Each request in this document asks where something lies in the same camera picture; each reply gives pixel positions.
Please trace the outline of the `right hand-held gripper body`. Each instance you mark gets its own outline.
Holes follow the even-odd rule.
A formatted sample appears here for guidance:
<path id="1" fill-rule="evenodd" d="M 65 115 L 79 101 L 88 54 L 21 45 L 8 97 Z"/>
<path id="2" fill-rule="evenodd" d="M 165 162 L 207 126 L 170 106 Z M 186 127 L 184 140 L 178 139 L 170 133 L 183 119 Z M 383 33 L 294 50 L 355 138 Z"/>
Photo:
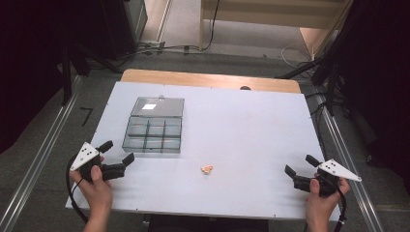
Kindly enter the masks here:
<path id="1" fill-rule="evenodd" d="M 337 191 L 339 178 L 353 180 L 361 182 L 362 178 L 355 173 L 351 172 L 334 159 L 329 159 L 324 162 L 320 162 L 317 166 L 316 180 L 320 185 L 319 195 L 321 197 L 327 197 Z M 295 189 L 300 189 L 309 192 L 310 178 L 299 176 L 296 174 L 293 180 Z"/>

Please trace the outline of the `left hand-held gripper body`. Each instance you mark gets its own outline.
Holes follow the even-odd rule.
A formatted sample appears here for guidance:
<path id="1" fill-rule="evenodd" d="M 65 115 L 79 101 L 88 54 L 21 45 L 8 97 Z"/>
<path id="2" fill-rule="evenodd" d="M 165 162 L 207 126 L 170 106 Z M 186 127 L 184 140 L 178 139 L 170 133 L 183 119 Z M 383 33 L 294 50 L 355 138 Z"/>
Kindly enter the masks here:
<path id="1" fill-rule="evenodd" d="M 98 166 L 102 172 L 104 181 L 122 178 L 125 176 L 126 167 L 123 163 L 102 164 L 101 154 L 91 144 L 85 142 L 70 165 L 71 171 L 78 171 L 82 178 L 88 182 L 92 181 L 91 169 Z"/>

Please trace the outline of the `clear plastic compartment box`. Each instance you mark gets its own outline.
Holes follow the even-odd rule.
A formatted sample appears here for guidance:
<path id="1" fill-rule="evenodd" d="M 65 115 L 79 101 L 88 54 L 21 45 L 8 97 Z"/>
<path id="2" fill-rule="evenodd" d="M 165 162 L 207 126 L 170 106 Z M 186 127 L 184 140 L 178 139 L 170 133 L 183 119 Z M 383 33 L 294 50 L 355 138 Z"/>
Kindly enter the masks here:
<path id="1" fill-rule="evenodd" d="M 132 109 L 122 148 L 134 153 L 179 154 L 185 100 L 138 97 Z"/>

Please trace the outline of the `person's right hand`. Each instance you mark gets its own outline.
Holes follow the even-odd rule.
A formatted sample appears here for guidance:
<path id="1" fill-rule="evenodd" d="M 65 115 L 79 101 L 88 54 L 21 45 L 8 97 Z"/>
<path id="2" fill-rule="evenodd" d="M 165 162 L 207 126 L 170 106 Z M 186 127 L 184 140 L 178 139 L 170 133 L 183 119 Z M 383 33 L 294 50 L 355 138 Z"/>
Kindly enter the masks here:
<path id="1" fill-rule="evenodd" d="M 319 195 L 319 182 L 316 179 L 311 179 L 309 184 L 309 194 L 306 199 L 307 218 L 328 219 L 341 199 L 341 195 L 350 190 L 345 179 L 339 179 L 338 189 L 340 192 L 337 191 L 327 197 L 321 197 Z"/>

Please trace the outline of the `person's left hand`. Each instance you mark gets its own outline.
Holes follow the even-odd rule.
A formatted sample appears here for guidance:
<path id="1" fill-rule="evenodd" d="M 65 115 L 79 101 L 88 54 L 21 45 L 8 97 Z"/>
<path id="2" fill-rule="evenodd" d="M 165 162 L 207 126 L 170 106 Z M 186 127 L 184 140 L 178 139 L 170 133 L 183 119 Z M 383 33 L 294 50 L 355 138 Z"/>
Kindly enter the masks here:
<path id="1" fill-rule="evenodd" d="M 92 183 L 81 181 L 81 175 L 78 171 L 70 171 L 69 176 L 78 184 L 89 204 L 89 222 L 92 220 L 98 223 L 107 221 L 111 211 L 113 197 L 111 185 L 103 180 L 101 169 L 97 165 L 92 166 Z"/>

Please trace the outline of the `black metal stand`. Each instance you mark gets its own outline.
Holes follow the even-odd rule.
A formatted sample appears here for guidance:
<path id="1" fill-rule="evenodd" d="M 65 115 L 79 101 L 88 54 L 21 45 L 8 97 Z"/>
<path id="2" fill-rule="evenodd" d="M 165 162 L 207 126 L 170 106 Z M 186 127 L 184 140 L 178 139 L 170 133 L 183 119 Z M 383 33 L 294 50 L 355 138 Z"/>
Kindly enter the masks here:
<path id="1" fill-rule="evenodd" d="M 63 101 L 62 105 L 68 104 L 72 97 L 72 76 L 71 76 L 71 61 L 69 49 L 66 45 L 61 48 L 62 51 L 62 75 L 63 75 Z"/>

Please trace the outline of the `dark curtain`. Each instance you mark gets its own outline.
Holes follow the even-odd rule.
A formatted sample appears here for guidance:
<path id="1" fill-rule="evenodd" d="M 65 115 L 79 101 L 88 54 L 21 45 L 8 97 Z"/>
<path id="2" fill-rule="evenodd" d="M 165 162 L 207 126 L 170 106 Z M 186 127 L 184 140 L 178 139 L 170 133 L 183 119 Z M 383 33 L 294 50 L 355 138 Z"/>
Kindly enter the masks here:
<path id="1" fill-rule="evenodd" d="M 340 34 L 341 91 L 370 154 L 410 191 L 410 0 L 353 0 Z"/>
<path id="2" fill-rule="evenodd" d="M 78 73 L 90 69 L 77 48 L 91 0 L 0 0 L 0 154 L 63 90 L 61 48 Z"/>

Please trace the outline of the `dark cabinet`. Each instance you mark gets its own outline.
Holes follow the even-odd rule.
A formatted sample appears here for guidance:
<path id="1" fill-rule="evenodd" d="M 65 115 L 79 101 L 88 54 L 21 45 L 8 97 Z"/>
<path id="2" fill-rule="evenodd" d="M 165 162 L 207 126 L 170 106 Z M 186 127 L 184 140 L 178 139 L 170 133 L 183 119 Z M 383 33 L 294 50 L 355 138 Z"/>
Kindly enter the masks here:
<path id="1" fill-rule="evenodd" d="M 119 59 L 136 52 L 148 20 L 144 0 L 100 0 L 106 31 L 106 57 Z"/>

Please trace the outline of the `light wooden shelf unit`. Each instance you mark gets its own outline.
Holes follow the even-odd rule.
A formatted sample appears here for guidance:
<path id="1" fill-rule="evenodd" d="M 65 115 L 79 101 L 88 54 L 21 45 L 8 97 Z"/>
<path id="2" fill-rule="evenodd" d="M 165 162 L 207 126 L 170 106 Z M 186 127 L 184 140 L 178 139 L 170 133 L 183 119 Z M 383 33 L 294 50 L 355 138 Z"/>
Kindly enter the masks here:
<path id="1" fill-rule="evenodd" d="M 199 45 L 205 19 L 298 27 L 311 54 L 321 55 L 344 24 L 354 0 L 201 0 Z"/>

